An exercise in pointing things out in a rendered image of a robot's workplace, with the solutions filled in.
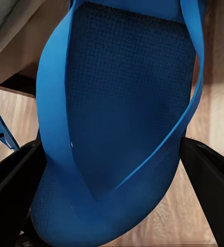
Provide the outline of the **sandal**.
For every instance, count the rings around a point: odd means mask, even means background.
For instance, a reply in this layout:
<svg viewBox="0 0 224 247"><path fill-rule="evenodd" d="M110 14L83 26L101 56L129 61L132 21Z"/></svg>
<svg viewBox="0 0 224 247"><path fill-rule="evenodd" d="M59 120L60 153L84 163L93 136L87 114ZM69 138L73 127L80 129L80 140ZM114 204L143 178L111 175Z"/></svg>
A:
<svg viewBox="0 0 224 247"><path fill-rule="evenodd" d="M207 4L69 1L36 82L36 140L47 165L30 214L49 245L104 245L166 195L202 95ZM196 55L200 74L190 101Z"/></svg>
<svg viewBox="0 0 224 247"><path fill-rule="evenodd" d="M7 128L6 124L4 123L1 115L0 115L0 133L4 134L4 137L0 138L1 142L4 143L10 150L18 150L19 145L15 138L13 137L10 130Z"/></svg>

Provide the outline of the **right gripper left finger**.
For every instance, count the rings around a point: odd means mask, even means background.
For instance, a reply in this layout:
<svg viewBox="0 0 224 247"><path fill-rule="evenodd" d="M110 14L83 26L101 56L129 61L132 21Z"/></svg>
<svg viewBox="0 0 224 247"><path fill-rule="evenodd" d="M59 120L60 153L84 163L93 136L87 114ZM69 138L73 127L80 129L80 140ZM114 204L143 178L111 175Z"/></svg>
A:
<svg viewBox="0 0 224 247"><path fill-rule="evenodd" d="M0 247L15 247L46 165L41 139L0 162Z"/></svg>

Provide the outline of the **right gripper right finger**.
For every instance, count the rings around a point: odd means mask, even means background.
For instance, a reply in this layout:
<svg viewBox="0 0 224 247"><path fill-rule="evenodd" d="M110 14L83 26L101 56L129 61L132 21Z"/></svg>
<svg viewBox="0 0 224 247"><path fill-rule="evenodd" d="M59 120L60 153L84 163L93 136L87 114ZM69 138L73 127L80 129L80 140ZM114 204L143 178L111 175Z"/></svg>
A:
<svg viewBox="0 0 224 247"><path fill-rule="evenodd" d="M181 138L179 156L218 247L224 247L224 156L188 137Z"/></svg>

